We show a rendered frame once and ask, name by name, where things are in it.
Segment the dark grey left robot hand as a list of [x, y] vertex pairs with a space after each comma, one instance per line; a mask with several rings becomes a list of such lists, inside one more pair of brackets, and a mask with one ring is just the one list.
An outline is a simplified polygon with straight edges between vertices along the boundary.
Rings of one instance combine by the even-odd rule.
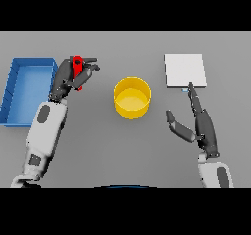
[[70, 90], [80, 91], [82, 85], [92, 76], [94, 71], [99, 71], [100, 67], [96, 64], [96, 58], [83, 58], [82, 73], [73, 80], [73, 56], [65, 59], [58, 67], [53, 86], [49, 94], [51, 102], [59, 103], [67, 97]]

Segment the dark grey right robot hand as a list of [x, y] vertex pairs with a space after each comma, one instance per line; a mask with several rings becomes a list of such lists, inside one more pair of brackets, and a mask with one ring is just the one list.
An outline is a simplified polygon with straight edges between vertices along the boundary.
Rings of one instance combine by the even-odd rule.
[[195, 130], [178, 122], [173, 113], [166, 110], [169, 129], [173, 134], [189, 143], [197, 142], [198, 147], [206, 154], [206, 158], [217, 158], [220, 153], [215, 128], [209, 113], [201, 107], [199, 96], [192, 82], [188, 84], [188, 97], [195, 118]]

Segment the red beaker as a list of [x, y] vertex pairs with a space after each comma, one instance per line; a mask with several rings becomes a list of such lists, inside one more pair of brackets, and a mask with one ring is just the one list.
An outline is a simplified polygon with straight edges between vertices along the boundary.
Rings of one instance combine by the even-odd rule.
[[82, 56], [73, 56], [73, 80], [75, 80], [83, 70], [83, 57]]

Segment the pale square measuring scale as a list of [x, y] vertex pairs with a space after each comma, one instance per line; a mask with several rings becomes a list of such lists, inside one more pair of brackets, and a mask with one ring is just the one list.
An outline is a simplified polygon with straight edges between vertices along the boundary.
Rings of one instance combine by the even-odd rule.
[[171, 88], [187, 88], [192, 82], [196, 88], [207, 86], [201, 54], [165, 54], [166, 84]]

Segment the yellow bowl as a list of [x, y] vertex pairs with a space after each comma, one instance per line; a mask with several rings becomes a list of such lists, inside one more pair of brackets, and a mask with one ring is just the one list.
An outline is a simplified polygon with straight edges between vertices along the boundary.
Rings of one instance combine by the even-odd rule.
[[142, 118], [147, 113], [150, 102], [150, 86], [139, 77], [123, 78], [114, 87], [114, 108], [123, 118]]

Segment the blue tray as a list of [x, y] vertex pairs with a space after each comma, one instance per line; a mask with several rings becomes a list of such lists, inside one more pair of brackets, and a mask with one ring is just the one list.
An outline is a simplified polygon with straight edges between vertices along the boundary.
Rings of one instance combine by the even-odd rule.
[[0, 105], [0, 125], [31, 127], [38, 106], [48, 100], [57, 69], [54, 58], [13, 58]]

